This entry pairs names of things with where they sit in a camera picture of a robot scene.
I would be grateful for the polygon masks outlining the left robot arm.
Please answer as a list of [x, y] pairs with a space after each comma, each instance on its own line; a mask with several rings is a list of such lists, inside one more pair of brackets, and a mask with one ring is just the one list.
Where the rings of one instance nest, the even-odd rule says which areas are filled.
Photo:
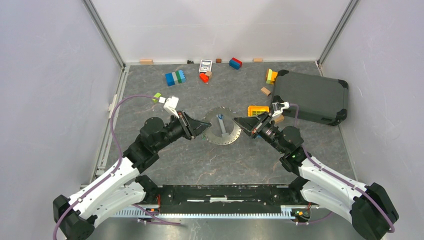
[[211, 123], [194, 119], [184, 111], [170, 117], [147, 119], [135, 141], [100, 177], [77, 193], [59, 195], [53, 201], [55, 227], [53, 239], [62, 231], [68, 240], [85, 240], [106, 219], [133, 204], [153, 203], [157, 190], [136, 179], [159, 159], [159, 151], [180, 138], [193, 140], [211, 127]]

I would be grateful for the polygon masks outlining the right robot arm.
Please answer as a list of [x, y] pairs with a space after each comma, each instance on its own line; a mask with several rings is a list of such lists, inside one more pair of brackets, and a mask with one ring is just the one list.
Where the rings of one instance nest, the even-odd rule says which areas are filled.
[[328, 209], [351, 223], [366, 240], [380, 240], [395, 232], [399, 214], [385, 188], [351, 179], [323, 164], [306, 150], [299, 128], [281, 129], [267, 112], [233, 121], [249, 137], [261, 137], [281, 154], [281, 165], [297, 176], [288, 191], [293, 203], [306, 201]]

